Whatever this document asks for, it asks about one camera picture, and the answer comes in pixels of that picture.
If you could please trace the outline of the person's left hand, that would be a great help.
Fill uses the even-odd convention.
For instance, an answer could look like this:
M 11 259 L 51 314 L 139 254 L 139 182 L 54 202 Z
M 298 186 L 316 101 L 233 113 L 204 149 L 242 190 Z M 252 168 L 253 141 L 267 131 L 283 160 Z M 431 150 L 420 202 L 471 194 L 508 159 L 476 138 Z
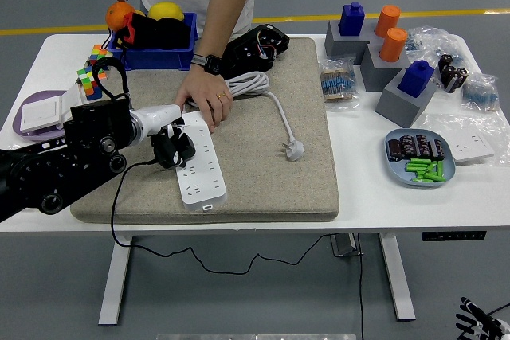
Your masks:
M 174 103 L 183 108 L 188 99 L 192 99 L 198 106 L 210 133 L 228 117 L 233 105 L 232 94 L 224 79 L 220 75 L 205 72 L 197 64 L 191 65 Z

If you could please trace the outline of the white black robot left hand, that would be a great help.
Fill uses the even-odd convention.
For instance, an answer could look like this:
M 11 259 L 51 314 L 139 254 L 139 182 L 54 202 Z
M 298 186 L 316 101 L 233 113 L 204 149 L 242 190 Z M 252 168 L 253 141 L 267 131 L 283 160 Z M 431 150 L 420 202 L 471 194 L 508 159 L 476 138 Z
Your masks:
M 181 108 L 178 105 L 144 107 L 131 111 L 135 124 L 135 140 L 151 139 L 156 162 L 165 169 L 184 168 L 195 155 L 193 141 L 184 132 Z

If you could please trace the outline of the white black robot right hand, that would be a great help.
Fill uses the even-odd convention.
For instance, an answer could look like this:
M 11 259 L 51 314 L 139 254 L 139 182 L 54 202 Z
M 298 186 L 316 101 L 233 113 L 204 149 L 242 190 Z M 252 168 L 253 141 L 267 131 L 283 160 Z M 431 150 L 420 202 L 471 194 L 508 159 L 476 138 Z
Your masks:
M 509 339 L 509 324 L 480 309 L 474 302 L 461 297 L 461 313 L 456 314 L 457 339 Z

